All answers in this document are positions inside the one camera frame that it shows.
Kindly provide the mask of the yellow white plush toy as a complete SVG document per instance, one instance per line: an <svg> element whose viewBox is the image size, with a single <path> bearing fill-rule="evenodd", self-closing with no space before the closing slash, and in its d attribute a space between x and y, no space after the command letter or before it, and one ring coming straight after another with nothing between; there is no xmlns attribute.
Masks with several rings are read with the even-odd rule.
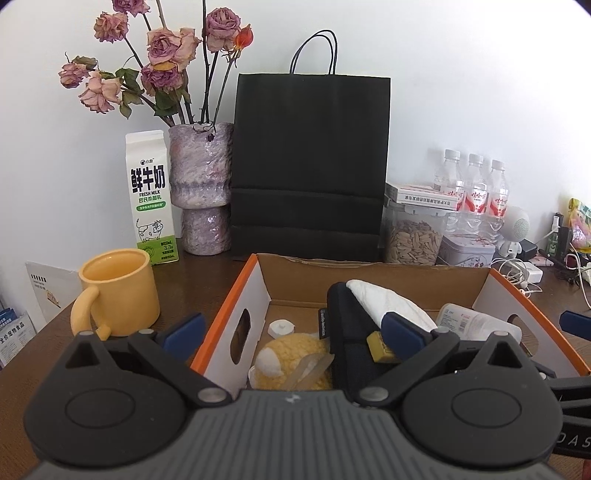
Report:
<svg viewBox="0 0 591 480"><path fill-rule="evenodd" d="M293 333L259 351L249 371L249 384L256 390L331 390L334 359L327 339Z"/></svg>

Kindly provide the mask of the yellow pink snack bag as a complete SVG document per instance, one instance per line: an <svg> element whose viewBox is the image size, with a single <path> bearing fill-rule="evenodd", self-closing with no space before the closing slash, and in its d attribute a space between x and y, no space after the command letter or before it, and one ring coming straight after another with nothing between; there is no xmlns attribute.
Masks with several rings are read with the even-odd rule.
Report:
<svg viewBox="0 0 591 480"><path fill-rule="evenodd" d="M576 198L568 203L568 226L572 233L572 244L581 253L591 251L591 209Z"/></svg>

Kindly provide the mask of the clear seed storage container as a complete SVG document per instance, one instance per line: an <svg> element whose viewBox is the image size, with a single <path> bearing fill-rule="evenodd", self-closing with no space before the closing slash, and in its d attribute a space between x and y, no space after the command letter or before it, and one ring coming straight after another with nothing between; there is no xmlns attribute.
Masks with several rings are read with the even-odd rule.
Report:
<svg viewBox="0 0 591 480"><path fill-rule="evenodd" d="M389 202L383 219L385 262L434 266L447 217L445 210Z"/></svg>

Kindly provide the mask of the white printed tin box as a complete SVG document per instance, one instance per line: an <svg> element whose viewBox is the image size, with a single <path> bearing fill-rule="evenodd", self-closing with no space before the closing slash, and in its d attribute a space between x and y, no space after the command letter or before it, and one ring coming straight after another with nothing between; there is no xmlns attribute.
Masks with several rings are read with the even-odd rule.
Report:
<svg viewBox="0 0 591 480"><path fill-rule="evenodd" d="M478 235L444 235L437 262L456 267L488 268L495 250L490 240Z"/></svg>

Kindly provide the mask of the clear cotton swab jar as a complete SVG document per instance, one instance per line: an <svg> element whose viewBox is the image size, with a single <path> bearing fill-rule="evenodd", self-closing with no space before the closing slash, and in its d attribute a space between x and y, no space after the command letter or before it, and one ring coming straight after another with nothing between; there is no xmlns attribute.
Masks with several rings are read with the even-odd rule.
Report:
<svg viewBox="0 0 591 480"><path fill-rule="evenodd" d="M453 303L447 303L441 308L435 322L466 341L486 341L497 331L510 334L518 343L523 336L521 328L508 321Z"/></svg>

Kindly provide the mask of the purple textured vase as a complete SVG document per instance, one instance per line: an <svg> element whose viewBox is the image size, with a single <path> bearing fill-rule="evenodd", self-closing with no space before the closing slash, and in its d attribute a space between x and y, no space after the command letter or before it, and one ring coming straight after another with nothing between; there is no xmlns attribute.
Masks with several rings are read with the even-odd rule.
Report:
<svg viewBox="0 0 591 480"><path fill-rule="evenodd" d="M169 130L170 195L181 210L183 249L214 256L230 248L233 125L177 125Z"/></svg>

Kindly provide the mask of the white booklet with picture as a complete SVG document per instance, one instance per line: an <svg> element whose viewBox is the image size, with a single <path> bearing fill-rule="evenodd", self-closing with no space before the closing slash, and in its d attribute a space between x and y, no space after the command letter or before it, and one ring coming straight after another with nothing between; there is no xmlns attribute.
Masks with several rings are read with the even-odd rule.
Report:
<svg viewBox="0 0 591 480"><path fill-rule="evenodd" d="M76 271L35 262L25 267L41 312L40 320L34 321L39 332L77 298L81 282Z"/></svg>

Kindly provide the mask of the right water bottle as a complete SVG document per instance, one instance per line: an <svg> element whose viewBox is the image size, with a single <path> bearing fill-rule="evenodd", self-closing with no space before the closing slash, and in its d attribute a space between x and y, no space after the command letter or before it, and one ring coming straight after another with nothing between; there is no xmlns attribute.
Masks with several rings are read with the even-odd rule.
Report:
<svg viewBox="0 0 591 480"><path fill-rule="evenodd" d="M488 197L482 232L489 240L496 241L504 223L510 194L506 179L505 164L502 161L492 160L491 171L487 178L487 186Z"/></svg>

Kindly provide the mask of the white wired earphones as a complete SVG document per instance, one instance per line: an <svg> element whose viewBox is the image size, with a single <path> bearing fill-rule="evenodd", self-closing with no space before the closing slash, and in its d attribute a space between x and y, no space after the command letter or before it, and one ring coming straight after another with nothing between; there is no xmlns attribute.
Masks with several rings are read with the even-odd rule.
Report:
<svg viewBox="0 0 591 480"><path fill-rule="evenodd" d="M528 284L524 281L523 272L518 267L519 259L495 258L491 266L496 269L506 280L516 287L524 296L530 297L535 293L542 293L543 289L539 284Z"/></svg>

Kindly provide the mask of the red pumpkin cardboard box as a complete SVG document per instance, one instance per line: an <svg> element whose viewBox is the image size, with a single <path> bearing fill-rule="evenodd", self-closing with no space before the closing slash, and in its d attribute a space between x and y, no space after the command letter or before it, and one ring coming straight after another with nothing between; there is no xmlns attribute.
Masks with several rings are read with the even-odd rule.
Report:
<svg viewBox="0 0 591 480"><path fill-rule="evenodd" d="M273 338L272 323L297 333L327 333L320 324L329 288L342 283L360 301L372 328L390 311L426 331L453 303L508 322L519 318L538 341L534 361L559 377L587 376L589 365L560 330L495 269L304 260L253 254L222 303L191 367L231 395L245 388L257 352Z"/></svg>

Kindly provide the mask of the dried pink rose bouquet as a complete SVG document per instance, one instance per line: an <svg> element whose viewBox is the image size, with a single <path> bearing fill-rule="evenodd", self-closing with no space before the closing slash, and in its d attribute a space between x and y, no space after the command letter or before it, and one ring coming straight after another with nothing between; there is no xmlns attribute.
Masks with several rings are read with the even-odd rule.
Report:
<svg viewBox="0 0 591 480"><path fill-rule="evenodd" d="M201 3L201 29L172 30L162 4L155 3L159 26L150 24L146 1L113 1L112 9L94 21L94 38L100 43L127 45L136 63L114 72L99 66L94 57L67 58L58 78L66 89L81 88L79 102L96 114L117 110L128 118L132 108L145 105L167 126L203 125L217 130L219 110L231 70L254 40L252 26L228 7L211 11ZM204 60L204 97L199 115L193 115L187 68L201 54Z"/></svg>

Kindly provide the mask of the flat white box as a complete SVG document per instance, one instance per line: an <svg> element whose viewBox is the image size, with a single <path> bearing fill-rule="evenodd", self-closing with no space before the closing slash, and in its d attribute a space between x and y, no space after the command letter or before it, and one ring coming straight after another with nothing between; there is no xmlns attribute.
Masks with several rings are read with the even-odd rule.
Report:
<svg viewBox="0 0 591 480"><path fill-rule="evenodd" d="M402 205L437 208L445 211L457 211L463 200L458 192L442 193L430 186L386 184L385 195Z"/></svg>

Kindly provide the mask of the small yellow block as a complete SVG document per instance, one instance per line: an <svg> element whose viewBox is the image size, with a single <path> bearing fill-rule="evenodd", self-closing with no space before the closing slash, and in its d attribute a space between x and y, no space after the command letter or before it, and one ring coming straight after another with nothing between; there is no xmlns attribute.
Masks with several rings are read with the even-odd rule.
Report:
<svg viewBox="0 0 591 480"><path fill-rule="evenodd" d="M375 363L394 364L400 362L396 354L384 342L380 331L375 331L367 337L367 345Z"/></svg>

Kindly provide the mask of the black phone stand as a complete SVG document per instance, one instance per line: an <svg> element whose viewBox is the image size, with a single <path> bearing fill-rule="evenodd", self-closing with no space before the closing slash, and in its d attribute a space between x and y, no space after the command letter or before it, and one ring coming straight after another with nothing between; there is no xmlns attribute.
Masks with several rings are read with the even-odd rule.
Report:
<svg viewBox="0 0 591 480"><path fill-rule="evenodd" d="M556 267L565 266L565 257L571 250L572 232L565 223L564 216L556 212L553 216L551 232L547 240L546 254Z"/></svg>

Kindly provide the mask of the yellow ceramic mug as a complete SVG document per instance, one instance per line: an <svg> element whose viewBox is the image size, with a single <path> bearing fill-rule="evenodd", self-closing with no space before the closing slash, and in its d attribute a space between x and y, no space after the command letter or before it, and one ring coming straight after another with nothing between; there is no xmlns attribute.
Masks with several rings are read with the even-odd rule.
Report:
<svg viewBox="0 0 591 480"><path fill-rule="evenodd" d="M88 260L78 272L82 292L70 312L70 328L101 340L150 328L160 315L149 255L140 249L118 249Z"/></svg>

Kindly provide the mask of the water bottle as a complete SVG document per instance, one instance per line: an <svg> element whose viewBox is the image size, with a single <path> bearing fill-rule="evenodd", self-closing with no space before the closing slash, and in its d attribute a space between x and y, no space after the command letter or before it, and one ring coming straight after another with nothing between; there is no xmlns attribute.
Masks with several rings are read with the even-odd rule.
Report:
<svg viewBox="0 0 591 480"><path fill-rule="evenodd" d="M506 179L505 164L502 161L492 160L491 171L487 178L487 186L488 197L482 232L489 240L496 241L504 223L510 194Z"/></svg>
<svg viewBox="0 0 591 480"><path fill-rule="evenodd" d="M446 149L444 161L435 175L434 188L450 198L453 205L448 215L446 233L453 234L459 229L460 212L465 198L465 184L460 172L461 153L457 150Z"/></svg>
<svg viewBox="0 0 591 480"><path fill-rule="evenodd" d="M469 155L461 215L461 229L469 235L479 233L487 204L488 185L483 174L483 164L484 158L481 155L473 153Z"/></svg>

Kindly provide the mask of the middle water bottle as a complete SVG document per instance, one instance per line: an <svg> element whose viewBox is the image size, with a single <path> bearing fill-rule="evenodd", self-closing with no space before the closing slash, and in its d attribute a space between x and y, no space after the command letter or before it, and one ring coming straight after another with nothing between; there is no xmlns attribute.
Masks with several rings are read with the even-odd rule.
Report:
<svg viewBox="0 0 591 480"><path fill-rule="evenodd" d="M483 174L483 164L484 158L481 155L473 153L469 155L461 215L461 229L469 235L479 233L487 204L488 185Z"/></svg>

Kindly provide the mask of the black paper shopping bag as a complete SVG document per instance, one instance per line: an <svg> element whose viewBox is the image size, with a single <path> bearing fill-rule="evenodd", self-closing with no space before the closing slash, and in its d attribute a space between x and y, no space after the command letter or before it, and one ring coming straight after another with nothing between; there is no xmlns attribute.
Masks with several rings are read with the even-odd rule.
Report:
<svg viewBox="0 0 591 480"><path fill-rule="evenodd" d="M327 73L238 79L230 181L231 253L374 262L388 161L391 81Z"/></svg>

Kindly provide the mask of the small white robot toy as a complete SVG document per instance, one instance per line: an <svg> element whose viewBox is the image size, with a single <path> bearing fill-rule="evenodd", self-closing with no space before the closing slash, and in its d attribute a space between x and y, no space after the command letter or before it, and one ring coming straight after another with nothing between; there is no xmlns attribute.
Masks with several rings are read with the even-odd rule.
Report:
<svg viewBox="0 0 591 480"><path fill-rule="evenodd" d="M530 230L530 217L526 210L508 206L499 231L496 253L503 259L515 259L523 250L521 242Z"/></svg>

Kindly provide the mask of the left water bottle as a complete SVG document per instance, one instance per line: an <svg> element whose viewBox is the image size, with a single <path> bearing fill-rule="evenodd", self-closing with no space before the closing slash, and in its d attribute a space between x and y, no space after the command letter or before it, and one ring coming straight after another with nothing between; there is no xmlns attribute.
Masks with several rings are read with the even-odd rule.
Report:
<svg viewBox="0 0 591 480"><path fill-rule="evenodd" d="M434 188L450 198L453 205L448 215L446 233L453 234L459 229L460 212L465 198L465 184L460 172L461 153L457 150L446 149L444 161L435 175Z"/></svg>

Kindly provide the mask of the white power adapter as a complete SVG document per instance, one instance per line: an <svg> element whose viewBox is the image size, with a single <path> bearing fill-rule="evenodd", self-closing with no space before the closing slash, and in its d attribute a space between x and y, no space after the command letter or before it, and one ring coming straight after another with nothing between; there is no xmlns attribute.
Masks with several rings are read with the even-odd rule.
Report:
<svg viewBox="0 0 591 480"><path fill-rule="evenodd" d="M543 279L543 271L531 262L519 262L524 281L528 284L539 284Z"/></svg>

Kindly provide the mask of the white pad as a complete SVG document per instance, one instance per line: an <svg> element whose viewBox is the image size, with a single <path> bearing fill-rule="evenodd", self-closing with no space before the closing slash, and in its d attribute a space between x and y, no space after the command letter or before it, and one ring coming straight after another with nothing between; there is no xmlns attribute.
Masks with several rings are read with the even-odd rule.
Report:
<svg viewBox="0 0 591 480"><path fill-rule="evenodd" d="M379 328L388 313L396 313L427 332L437 328L435 321L422 308L393 290L356 279L346 282L346 287Z"/></svg>

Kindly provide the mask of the dark navy fabric case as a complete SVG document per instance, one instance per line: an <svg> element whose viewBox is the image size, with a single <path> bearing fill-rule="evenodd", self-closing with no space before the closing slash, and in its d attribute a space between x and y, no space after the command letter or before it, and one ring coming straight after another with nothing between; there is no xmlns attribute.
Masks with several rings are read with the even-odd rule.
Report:
<svg viewBox="0 0 591 480"><path fill-rule="evenodd" d="M332 360L332 387L344 391L349 401L359 403L359 392L401 364L377 363L367 337L379 331L345 283L335 283L327 294L327 329Z"/></svg>

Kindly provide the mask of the small white ribbed cap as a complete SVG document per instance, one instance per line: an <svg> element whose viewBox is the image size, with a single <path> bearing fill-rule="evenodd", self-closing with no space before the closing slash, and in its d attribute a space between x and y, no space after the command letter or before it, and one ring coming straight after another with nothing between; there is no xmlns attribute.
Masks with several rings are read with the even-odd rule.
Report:
<svg viewBox="0 0 591 480"><path fill-rule="evenodd" d="M277 319L273 322L270 322L269 327L267 328L267 333L269 333L270 337L273 339L277 339L283 336L287 336L293 334L296 330L296 327L293 323L288 321L287 319Z"/></svg>

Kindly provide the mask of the white green milk carton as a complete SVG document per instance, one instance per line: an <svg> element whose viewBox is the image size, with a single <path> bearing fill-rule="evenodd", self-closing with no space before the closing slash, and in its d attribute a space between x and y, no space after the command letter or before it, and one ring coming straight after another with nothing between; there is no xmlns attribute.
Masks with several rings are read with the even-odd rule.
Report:
<svg viewBox="0 0 591 480"><path fill-rule="evenodd" d="M136 246L152 265L179 258L168 172L168 152L162 130L125 136L125 160Z"/></svg>

